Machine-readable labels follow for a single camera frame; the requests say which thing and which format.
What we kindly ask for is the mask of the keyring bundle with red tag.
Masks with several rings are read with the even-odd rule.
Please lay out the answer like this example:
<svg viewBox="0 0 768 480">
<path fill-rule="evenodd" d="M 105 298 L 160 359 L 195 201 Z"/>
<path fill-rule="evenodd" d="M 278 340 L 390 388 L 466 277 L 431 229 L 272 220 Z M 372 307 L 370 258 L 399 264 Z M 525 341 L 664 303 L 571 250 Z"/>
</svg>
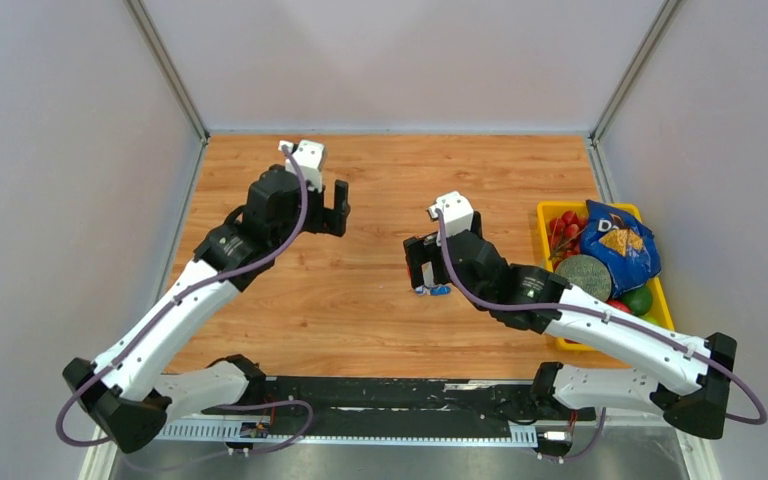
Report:
<svg viewBox="0 0 768 480">
<path fill-rule="evenodd" d="M 449 285 L 440 284 L 435 280 L 433 264 L 431 262 L 409 264 L 408 273 L 411 288 L 418 296 L 444 296 L 451 293 Z"/>
</svg>

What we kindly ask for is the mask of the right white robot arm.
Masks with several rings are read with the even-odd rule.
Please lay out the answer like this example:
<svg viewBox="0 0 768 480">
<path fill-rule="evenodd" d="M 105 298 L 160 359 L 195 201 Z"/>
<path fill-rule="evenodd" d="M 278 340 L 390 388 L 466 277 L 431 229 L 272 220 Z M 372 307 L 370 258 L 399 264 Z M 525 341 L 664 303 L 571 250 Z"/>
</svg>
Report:
<svg viewBox="0 0 768 480">
<path fill-rule="evenodd" d="M 544 363 L 534 376 L 531 403 L 544 417 L 565 409 L 616 408 L 660 415 L 696 437 L 722 438 L 736 341 L 721 333 L 684 335 L 648 323 L 535 265 L 508 263 L 480 233 L 480 223 L 438 231 L 403 243 L 411 284 L 429 266 L 437 284 L 450 284 L 479 311 L 522 331 L 563 337 L 627 364 L 627 369 L 586 369 Z"/>
</svg>

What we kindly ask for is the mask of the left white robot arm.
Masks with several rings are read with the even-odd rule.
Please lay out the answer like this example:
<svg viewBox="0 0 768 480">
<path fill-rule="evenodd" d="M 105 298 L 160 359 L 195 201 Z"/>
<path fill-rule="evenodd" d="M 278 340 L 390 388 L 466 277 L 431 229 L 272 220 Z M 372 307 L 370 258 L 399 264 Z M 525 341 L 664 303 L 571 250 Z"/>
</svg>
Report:
<svg viewBox="0 0 768 480">
<path fill-rule="evenodd" d="M 122 452 L 148 445 L 170 422 L 225 405 L 257 412 L 266 399 L 263 373 L 242 355 L 203 370 L 165 369 L 206 321 L 244 292 L 302 232 L 341 237 L 351 211 L 349 185 L 325 189 L 290 166 L 273 165 L 253 182 L 244 204 L 211 229 L 173 286 L 115 345 L 63 370 L 80 405 Z"/>
</svg>

